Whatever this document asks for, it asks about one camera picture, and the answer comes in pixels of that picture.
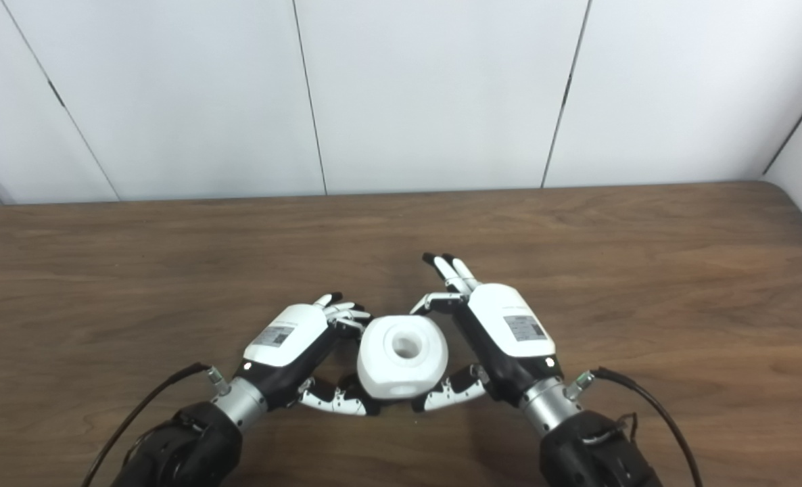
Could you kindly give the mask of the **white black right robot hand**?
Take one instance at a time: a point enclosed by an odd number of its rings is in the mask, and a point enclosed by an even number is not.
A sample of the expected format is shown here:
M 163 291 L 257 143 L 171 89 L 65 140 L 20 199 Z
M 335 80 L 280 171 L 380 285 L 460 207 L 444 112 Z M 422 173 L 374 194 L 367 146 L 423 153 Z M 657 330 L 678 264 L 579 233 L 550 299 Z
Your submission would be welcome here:
M 490 379 L 494 400 L 518 407 L 542 380 L 563 378 L 555 341 L 514 287 L 479 281 L 462 259 L 423 253 L 444 291 L 423 296 L 413 315 L 448 315 Z

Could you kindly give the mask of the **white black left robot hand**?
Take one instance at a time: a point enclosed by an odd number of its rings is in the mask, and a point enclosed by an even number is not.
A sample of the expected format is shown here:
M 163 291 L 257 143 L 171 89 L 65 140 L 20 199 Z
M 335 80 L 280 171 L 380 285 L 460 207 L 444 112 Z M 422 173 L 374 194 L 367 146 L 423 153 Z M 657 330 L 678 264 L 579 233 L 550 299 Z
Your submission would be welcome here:
M 246 346 L 234 378 L 253 386 L 271 412 L 287 407 L 340 340 L 358 340 L 373 320 L 340 292 L 284 308 Z

